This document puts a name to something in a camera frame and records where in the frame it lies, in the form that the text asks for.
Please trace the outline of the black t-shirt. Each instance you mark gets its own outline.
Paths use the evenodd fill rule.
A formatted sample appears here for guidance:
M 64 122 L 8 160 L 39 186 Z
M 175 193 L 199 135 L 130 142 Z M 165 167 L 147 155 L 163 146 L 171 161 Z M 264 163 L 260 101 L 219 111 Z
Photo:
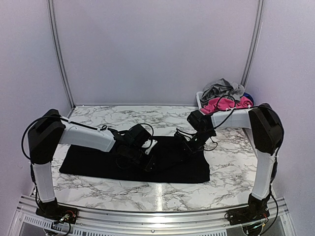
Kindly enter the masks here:
M 121 149 L 120 154 L 71 145 L 60 173 L 156 183 L 205 183 L 210 167 L 203 151 L 190 151 L 179 137 L 156 136 L 149 155 Z

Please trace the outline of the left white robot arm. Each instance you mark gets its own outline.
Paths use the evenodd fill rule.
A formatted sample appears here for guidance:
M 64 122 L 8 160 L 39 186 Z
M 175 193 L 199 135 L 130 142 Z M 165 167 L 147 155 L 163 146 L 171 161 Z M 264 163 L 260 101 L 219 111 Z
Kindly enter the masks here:
M 52 180 L 51 162 L 58 145 L 75 145 L 117 154 L 131 163 L 150 171 L 151 150 L 157 144 L 154 132 L 141 123 L 128 130 L 116 130 L 107 125 L 94 127 L 75 122 L 50 109 L 32 121 L 21 138 L 21 150 L 30 161 L 31 178 L 43 204 L 43 211 L 52 219 L 62 215 L 62 207 L 56 203 Z

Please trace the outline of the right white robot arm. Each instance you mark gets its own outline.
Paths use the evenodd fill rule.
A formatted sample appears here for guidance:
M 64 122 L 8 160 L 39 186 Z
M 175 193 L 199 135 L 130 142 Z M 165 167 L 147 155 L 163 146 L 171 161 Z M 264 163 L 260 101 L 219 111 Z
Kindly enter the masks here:
M 200 110 L 190 113 L 187 118 L 196 130 L 190 139 L 177 130 L 183 150 L 192 155 L 203 150 L 206 141 L 215 135 L 218 128 L 247 128 L 252 131 L 252 138 L 257 157 L 255 182 L 248 199 L 248 206 L 230 210 L 231 219 L 244 217 L 255 220 L 263 215 L 271 193 L 271 185 L 277 173 L 278 152 L 284 140 L 284 128 L 278 114 L 264 103 L 252 108 L 231 108 L 204 114 Z

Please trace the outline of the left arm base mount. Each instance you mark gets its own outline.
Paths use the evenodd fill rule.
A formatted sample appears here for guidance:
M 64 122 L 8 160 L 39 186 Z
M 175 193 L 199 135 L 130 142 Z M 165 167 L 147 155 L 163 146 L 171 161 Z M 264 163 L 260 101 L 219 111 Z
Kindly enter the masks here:
M 70 223 L 75 224 L 78 217 L 78 209 L 68 206 L 58 205 L 57 209 L 43 211 L 40 208 L 36 209 L 36 215 L 54 220 L 55 224 Z

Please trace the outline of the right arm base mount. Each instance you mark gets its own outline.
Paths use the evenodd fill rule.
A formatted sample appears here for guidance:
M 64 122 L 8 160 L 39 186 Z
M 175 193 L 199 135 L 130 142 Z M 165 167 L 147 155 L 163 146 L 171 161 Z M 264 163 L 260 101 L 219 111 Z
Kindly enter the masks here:
M 268 207 L 264 207 L 257 211 L 255 207 L 245 206 L 230 209 L 224 215 L 230 225 L 244 224 L 261 219 L 267 219 L 270 216 Z

